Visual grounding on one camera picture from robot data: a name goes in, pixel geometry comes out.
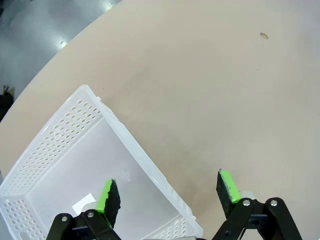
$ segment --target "round table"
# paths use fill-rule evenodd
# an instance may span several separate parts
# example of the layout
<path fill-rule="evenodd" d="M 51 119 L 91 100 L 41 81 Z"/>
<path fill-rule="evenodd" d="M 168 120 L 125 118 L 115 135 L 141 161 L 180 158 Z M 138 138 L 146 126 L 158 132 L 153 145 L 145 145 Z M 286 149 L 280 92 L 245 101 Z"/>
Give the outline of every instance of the round table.
<path fill-rule="evenodd" d="M 205 238 L 225 220 L 222 168 L 260 202 L 283 198 L 302 238 L 318 239 L 320 37 L 306 13 L 279 1 L 121 2 L 15 101 L 0 124 L 2 174 L 88 84 L 191 207 Z M 257 239 L 247 232 L 243 239 Z"/>

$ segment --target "shiny floor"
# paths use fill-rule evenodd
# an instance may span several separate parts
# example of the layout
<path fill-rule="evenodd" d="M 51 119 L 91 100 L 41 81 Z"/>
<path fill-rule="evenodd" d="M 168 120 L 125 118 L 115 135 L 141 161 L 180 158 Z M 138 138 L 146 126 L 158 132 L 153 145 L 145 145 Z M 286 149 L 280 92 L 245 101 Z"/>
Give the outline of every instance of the shiny floor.
<path fill-rule="evenodd" d="M 72 38 L 121 0 L 4 0 L 0 86 L 14 99 Z"/>

